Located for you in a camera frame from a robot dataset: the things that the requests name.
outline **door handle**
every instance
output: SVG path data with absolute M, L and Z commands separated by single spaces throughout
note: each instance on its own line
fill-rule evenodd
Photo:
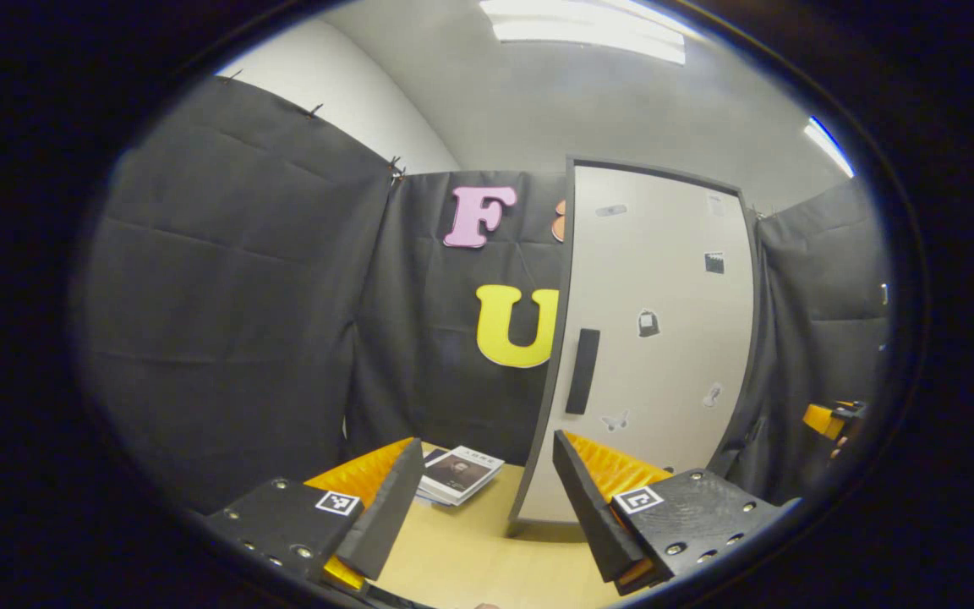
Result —
M 577 358 L 573 362 L 573 378 L 566 398 L 566 414 L 584 414 L 588 405 L 588 391 L 592 389 L 592 373 L 596 370 L 599 351 L 599 329 L 581 328 L 577 338 Z

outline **magazine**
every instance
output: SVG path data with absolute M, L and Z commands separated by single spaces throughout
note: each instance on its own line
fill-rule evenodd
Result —
M 503 463 L 472 448 L 453 448 L 428 460 L 417 494 L 443 505 L 461 505 L 490 482 Z

